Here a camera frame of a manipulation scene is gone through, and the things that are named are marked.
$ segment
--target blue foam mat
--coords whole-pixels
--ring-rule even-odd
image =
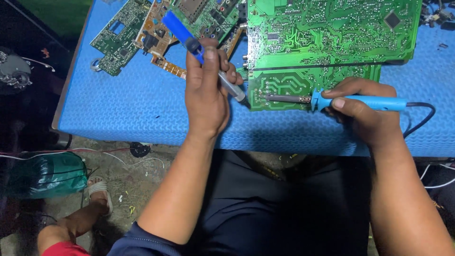
[[[95,0],[77,56],[61,114],[59,129],[99,140],[182,144],[188,130],[185,81],[150,63],[151,55],[136,54],[122,72],[111,77],[90,70],[103,54],[90,42],[123,6]],[[455,153],[455,32],[421,26],[414,59],[404,66],[382,68],[381,83],[399,97],[428,102],[437,112],[406,142],[413,156],[453,156]],[[449,45],[443,49],[440,43]],[[247,40],[237,46],[231,62],[241,67]],[[166,58],[185,67],[185,49],[170,47]],[[404,131],[420,122],[427,108],[407,108],[401,114]],[[299,110],[249,112],[231,101],[231,121],[218,147],[264,152],[321,155],[368,155],[351,132],[322,113]]]

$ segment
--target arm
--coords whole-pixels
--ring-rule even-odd
[[[137,221],[145,231],[177,244],[187,243],[193,233],[201,211],[213,147],[229,119],[228,94],[217,86],[218,70],[226,71],[230,82],[242,83],[234,65],[228,63],[226,53],[215,49],[216,40],[201,43],[205,45],[203,68],[187,54],[187,137]]]
[[[452,240],[415,168],[399,127],[398,112],[374,111],[352,94],[396,97],[393,87],[346,78],[324,94],[337,112],[354,117],[376,165],[371,191],[371,226],[381,255],[455,255]]]

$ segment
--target red wire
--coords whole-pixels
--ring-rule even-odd
[[[22,154],[22,153],[57,153],[57,152],[92,152],[92,153],[108,153],[108,152],[114,152],[114,151],[121,151],[121,150],[127,150],[130,148],[118,148],[114,150],[106,150],[106,151],[97,151],[97,150],[88,150],[88,149],[66,149],[66,150],[42,150],[42,151],[31,151],[31,152],[18,152],[18,153],[5,153],[5,152],[0,152],[0,154],[3,155],[11,155],[11,154]]]

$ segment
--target white sandal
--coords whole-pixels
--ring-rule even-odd
[[[105,191],[107,192],[107,206],[109,207],[109,212],[105,214],[104,216],[108,216],[112,213],[113,208],[112,208],[112,200],[111,200],[111,194],[109,193],[109,189],[107,188],[107,182],[105,179],[101,176],[93,176],[88,179],[88,181],[92,182],[92,185],[88,187],[88,198],[90,199],[91,194],[99,191]]]

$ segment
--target foot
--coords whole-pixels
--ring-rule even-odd
[[[101,179],[98,179],[98,178],[91,179],[87,182],[87,186],[90,187],[100,181],[101,181]],[[90,200],[90,203],[98,203],[98,204],[101,204],[104,207],[106,207],[107,210],[105,212],[103,212],[103,214],[109,212],[109,205],[107,203],[107,192],[106,191],[98,191],[98,192],[91,194],[89,200]]]

